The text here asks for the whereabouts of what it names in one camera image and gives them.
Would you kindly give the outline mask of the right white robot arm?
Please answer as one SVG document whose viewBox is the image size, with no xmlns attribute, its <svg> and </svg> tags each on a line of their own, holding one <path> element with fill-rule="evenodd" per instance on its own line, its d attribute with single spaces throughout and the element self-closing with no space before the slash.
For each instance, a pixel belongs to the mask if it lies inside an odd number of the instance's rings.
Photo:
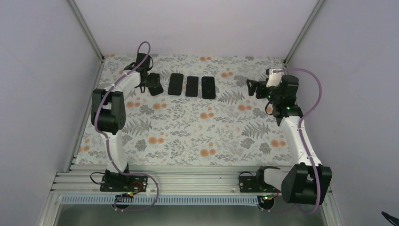
<svg viewBox="0 0 399 226">
<path fill-rule="evenodd" d="M 255 186 L 261 192 L 273 187 L 287 203 L 322 204 L 332 179 L 332 170 L 324 166 L 307 136 L 301 108 L 296 104 L 299 79 L 283 75 L 275 86 L 269 80 L 247 80 L 248 94 L 267 99 L 272 115 L 280 127 L 290 150 L 293 166 L 289 172 L 278 167 L 263 166 L 256 173 Z"/>
</svg>

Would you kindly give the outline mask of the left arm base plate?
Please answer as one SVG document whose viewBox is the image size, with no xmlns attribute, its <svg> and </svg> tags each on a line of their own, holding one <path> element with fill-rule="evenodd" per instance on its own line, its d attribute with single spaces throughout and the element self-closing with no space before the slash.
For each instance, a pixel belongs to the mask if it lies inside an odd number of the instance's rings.
<svg viewBox="0 0 399 226">
<path fill-rule="evenodd" d="M 145 192 L 148 182 L 147 176 L 103 176 L 100 184 L 101 192 Z"/>
</svg>

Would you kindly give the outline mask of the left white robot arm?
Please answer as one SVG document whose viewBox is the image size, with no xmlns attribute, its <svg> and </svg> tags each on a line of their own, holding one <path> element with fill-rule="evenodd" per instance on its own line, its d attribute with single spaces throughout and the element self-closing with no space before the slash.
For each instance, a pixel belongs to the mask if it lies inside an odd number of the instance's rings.
<svg viewBox="0 0 399 226">
<path fill-rule="evenodd" d="M 159 75 L 151 73 L 153 59 L 149 54 L 138 53 L 136 61 L 124 68 L 122 76 L 105 89 L 92 93 L 91 122 L 104 139 L 109 163 L 104 173 L 107 181 L 120 191 L 130 187 L 131 174 L 125 158 L 121 131 L 127 116 L 125 93 L 139 88 L 141 93 L 161 86 Z"/>
</svg>

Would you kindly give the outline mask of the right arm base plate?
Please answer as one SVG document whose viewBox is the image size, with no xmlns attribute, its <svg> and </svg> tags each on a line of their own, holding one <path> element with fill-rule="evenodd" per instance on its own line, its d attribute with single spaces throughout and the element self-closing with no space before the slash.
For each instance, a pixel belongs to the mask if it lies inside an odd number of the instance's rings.
<svg viewBox="0 0 399 226">
<path fill-rule="evenodd" d="M 262 181 L 261 178 L 251 175 L 239 176 L 239 190 L 241 193 L 275 193 L 277 189 Z"/>
</svg>

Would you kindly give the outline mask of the teal phone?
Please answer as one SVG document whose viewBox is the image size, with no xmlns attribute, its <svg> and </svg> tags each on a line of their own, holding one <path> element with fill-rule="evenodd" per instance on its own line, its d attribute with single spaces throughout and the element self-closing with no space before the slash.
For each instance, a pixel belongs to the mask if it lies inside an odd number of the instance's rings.
<svg viewBox="0 0 399 226">
<path fill-rule="evenodd" d="M 149 90 L 151 96 L 157 96 L 164 92 L 164 89 L 160 82 L 155 84 L 155 86 L 149 87 L 148 90 Z"/>
</svg>

